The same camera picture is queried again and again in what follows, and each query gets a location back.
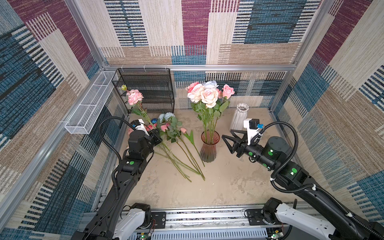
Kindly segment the white ribbed ceramic vase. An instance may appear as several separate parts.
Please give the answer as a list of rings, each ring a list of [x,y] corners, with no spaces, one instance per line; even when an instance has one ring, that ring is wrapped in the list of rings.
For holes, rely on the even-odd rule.
[[[247,118],[249,106],[244,103],[239,103],[233,115],[230,125],[230,130],[242,130],[244,127],[244,120]]]

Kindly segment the red glass vase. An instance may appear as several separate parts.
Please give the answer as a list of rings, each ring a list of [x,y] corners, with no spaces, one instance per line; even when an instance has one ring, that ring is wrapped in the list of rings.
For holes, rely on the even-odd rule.
[[[203,146],[200,150],[200,157],[203,162],[211,163],[217,157],[216,145],[220,141],[220,135],[216,131],[203,132],[201,134],[201,140],[203,141]]]

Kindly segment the pink carnation spray stem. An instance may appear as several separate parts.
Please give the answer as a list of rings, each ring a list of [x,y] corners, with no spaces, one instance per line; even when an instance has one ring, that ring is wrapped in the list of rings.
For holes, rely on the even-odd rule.
[[[128,104],[131,106],[131,111],[134,114],[141,116],[144,121],[147,121],[149,123],[147,128],[149,130],[152,130],[154,128],[154,125],[152,124],[151,119],[147,114],[147,111],[142,106],[142,101],[144,99],[143,94],[139,90],[128,90],[126,85],[122,85],[120,89],[126,92],[126,99],[128,101]]]

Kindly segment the pink rose spray stem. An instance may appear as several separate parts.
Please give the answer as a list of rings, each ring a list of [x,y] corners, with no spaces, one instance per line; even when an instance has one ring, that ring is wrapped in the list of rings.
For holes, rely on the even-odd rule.
[[[230,98],[235,94],[234,88],[230,87],[229,85],[225,84],[221,90],[216,89],[216,106],[214,107],[214,116],[216,118],[215,120],[215,129],[218,123],[218,120],[221,118],[221,116],[224,113],[224,110],[226,110],[230,105]]]

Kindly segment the large pale pink peony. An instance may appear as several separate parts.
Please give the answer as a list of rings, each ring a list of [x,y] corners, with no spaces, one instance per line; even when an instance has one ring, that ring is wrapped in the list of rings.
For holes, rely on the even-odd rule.
[[[198,119],[202,122],[203,130],[207,130],[207,104],[210,102],[207,100],[207,97],[210,95],[210,92],[207,92],[207,88],[204,84],[194,82],[190,84],[187,88],[187,97],[190,100],[192,109],[198,114]]]

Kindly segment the white rose stem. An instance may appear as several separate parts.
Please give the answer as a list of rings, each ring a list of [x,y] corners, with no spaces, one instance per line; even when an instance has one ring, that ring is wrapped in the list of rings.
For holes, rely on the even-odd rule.
[[[204,90],[216,90],[218,88],[218,84],[216,81],[208,81],[203,84]]]

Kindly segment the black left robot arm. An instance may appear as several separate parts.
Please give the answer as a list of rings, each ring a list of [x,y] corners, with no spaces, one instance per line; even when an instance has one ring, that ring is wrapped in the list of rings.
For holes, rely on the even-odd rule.
[[[160,132],[157,129],[147,132],[139,129],[140,122],[131,125],[119,117],[104,119],[99,125],[100,131],[109,120],[120,120],[133,130],[129,148],[124,157],[117,155],[119,164],[111,174],[112,189],[85,229],[73,234],[73,240],[127,240],[136,229],[147,228],[152,222],[151,207],[146,204],[134,204],[123,219],[120,216],[130,193],[152,159],[155,146],[163,141]]]

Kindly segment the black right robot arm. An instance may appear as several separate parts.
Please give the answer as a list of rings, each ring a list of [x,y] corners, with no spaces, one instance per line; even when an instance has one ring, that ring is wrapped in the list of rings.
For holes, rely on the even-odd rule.
[[[263,147],[259,144],[263,133],[274,125],[288,127],[294,135],[291,147],[281,137],[271,137]],[[272,122],[263,126],[258,119],[244,121],[246,130],[231,130],[222,139],[231,154],[240,158],[247,155],[252,163],[259,163],[271,172],[270,183],[275,190],[294,194],[313,207],[323,220],[299,212],[282,201],[270,198],[263,206],[263,221],[268,225],[288,224],[319,240],[382,240],[384,227],[369,222],[345,207],[331,193],[321,187],[300,165],[292,161],[299,137],[295,128],[286,122]]]

